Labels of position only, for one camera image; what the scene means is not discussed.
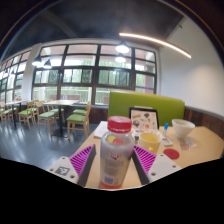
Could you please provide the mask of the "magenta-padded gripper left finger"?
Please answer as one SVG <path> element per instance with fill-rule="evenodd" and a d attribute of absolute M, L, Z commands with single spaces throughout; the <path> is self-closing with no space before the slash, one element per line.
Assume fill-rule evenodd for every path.
<path fill-rule="evenodd" d="M 95 155 L 95 145 L 90 145 L 70 157 L 60 157 L 47 169 L 47 171 L 84 187 Z"/>

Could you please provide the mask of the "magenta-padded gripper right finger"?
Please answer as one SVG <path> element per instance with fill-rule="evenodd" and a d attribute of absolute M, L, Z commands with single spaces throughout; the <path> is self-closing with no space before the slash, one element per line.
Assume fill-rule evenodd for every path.
<path fill-rule="evenodd" d="M 181 170 L 181 167 L 165 154 L 156 155 L 137 145 L 134 146 L 132 159 L 142 185 L 152 183 Z"/>

